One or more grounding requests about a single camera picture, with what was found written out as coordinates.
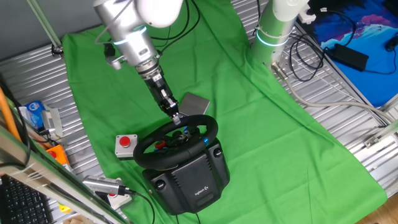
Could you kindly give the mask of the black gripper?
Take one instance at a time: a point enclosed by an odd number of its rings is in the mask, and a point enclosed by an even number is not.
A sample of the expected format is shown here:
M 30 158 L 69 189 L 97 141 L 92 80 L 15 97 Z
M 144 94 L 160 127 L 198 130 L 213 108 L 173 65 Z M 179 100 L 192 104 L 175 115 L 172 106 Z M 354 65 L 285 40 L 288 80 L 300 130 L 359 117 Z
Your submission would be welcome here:
M 178 101 L 174 98 L 162 72 L 157 72 L 145 80 L 159 108 L 172 119 L 175 125 L 181 123 Z

